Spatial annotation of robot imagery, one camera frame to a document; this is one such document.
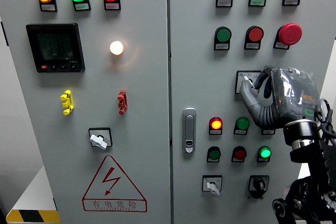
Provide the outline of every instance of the glowing white light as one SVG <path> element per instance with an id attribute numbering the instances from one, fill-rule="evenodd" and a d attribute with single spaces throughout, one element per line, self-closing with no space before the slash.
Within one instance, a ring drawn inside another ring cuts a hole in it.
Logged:
<path id="1" fill-rule="evenodd" d="M 110 45 L 110 51 L 114 55 L 120 55 L 124 51 L 124 45 L 120 41 L 114 41 Z"/>

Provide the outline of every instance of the white switch knob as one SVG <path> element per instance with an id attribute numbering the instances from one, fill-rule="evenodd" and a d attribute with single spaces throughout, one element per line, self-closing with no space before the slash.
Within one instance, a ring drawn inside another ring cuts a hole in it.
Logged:
<path id="1" fill-rule="evenodd" d="M 216 185 L 214 183 L 206 183 L 206 187 L 210 190 L 211 193 L 213 193 L 216 196 L 219 196 L 219 190 L 216 188 Z"/>
<path id="2" fill-rule="evenodd" d="M 256 97 L 256 96 L 257 96 L 257 90 L 256 90 L 256 88 L 254 87 L 253 83 L 251 82 L 251 80 L 250 80 L 247 76 L 244 76 L 244 79 L 250 82 L 250 84 L 251 84 L 251 89 L 252 89 L 252 94 Z"/>
<path id="3" fill-rule="evenodd" d="M 103 141 L 104 139 L 101 136 L 91 135 L 90 141 L 93 146 L 99 147 L 103 150 L 106 149 L 107 143 Z"/>

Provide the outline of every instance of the warning triangle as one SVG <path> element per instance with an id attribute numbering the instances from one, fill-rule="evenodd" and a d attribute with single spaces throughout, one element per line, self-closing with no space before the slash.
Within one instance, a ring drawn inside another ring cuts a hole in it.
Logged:
<path id="1" fill-rule="evenodd" d="M 116 160 L 108 155 L 83 199 L 85 211 L 147 212 L 147 201 Z"/>

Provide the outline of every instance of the yellow black hazard stripe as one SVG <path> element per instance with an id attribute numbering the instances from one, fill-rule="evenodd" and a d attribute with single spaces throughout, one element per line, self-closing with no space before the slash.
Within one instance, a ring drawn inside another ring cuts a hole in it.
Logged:
<path id="1" fill-rule="evenodd" d="M 12 210 L 6 218 L 11 222 L 61 223 L 56 210 Z"/>

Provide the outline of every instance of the yellow terminal block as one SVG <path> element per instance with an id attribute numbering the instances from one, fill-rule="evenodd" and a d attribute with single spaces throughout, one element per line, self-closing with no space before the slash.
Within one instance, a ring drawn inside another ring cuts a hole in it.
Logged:
<path id="1" fill-rule="evenodd" d="M 72 94 L 70 90 L 66 90 L 61 96 L 60 99 L 63 101 L 62 107 L 66 108 L 63 111 L 64 115 L 68 115 L 73 111 L 74 101 L 72 100 Z"/>

